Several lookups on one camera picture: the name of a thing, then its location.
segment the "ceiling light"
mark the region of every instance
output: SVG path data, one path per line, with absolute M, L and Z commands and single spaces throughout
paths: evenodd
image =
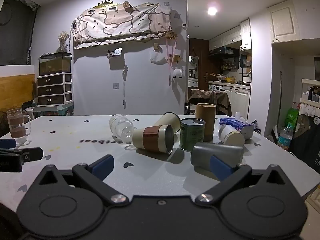
M 209 15 L 215 15 L 218 12 L 218 10 L 215 7 L 210 7 L 208 9 L 208 14 Z

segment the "blue tissue box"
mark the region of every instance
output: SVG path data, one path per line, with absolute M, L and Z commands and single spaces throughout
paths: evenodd
M 237 121 L 235 118 L 221 118 L 219 124 L 231 125 L 234 129 L 243 134 L 245 140 L 250 139 L 253 135 L 253 124 L 243 123 Z

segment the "fish tank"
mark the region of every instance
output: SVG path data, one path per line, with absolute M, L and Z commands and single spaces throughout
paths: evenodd
M 71 53 L 57 52 L 39 58 L 39 76 L 61 72 L 71 73 Z

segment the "countertop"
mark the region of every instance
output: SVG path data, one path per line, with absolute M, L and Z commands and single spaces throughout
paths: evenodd
M 190 152 L 179 148 L 179 132 L 175 134 L 171 155 L 153 154 L 133 145 L 114 141 L 110 128 L 110 115 L 92 116 L 41 116 L 31 121 L 30 143 L 23 148 L 41 147 L 44 158 L 27 162 L 22 172 L 0 172 L 0 202 L 16 211 L 26 190 L 45 165 L 58 169 L 71 169 L 77 163 L 93 163 L 106 154 L 114 157 L 114 169 L 104 182 L 124 193 L 133 195 L 191 195 L 194 199 L 219 181 L 212 173 L 195 169 Z M 161 115 L 127 115 L 137 129 L 152 126 Z M 180 118 L 195 117 L 180 115 Z M 215 120 L 213 142 L 218 143 L 219 120 Z M 133 166 L 124 168 L 126 162 Z M 242 162 L 253 169 L 266 169 L 279 165 L 301 196 L 306 196 L 320 182 L 320 175 L 304 162 L 276 144 L 254 132 L 244 144 Z
M 232 84 L 232 83 L 218 82 L 218 81 L 209 81 L 209 84 L 236 87 L 236 88 L 242 88 L 242 89 L 248 89 L 248 90 L 251 89 L 251 86 L 244 86 L 244 85 L 239 85 L 239 84 Z

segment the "range hood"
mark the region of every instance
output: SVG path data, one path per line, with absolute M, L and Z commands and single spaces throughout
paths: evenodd
M 239 49 L 234 49 L 226 46 L 209 51 L 209 57 L 232 58 L 232 57 L 239 57 L 239 56 L 240 56 Z

